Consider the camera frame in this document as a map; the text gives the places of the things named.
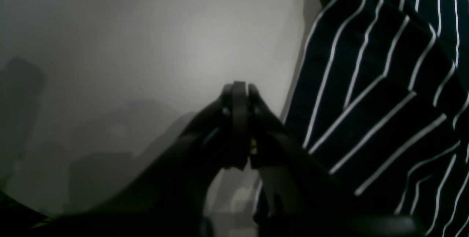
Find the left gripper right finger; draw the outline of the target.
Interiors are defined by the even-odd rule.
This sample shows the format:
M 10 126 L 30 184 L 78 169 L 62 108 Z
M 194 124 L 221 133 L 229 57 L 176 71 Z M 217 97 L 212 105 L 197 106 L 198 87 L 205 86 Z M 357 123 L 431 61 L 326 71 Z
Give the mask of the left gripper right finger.
M 252 127 L 251 166 L 262 180 L 256 216 L 260 237 L 421 237 L 410 215 L 374 212 L 313 157 L 271 112 L 253 84 L 248 87 Z

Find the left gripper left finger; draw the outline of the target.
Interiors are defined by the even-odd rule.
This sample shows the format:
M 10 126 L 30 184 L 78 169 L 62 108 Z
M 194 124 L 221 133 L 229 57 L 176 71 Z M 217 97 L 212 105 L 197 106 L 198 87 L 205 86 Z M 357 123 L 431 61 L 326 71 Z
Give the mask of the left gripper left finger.
M 26 237 L 212 237 L 203 216 L 207 192 L 221 169 L 248 162 L 249 101 L 245 82 L 221 95 L 123 191 L 88 212 L 34 226 Z

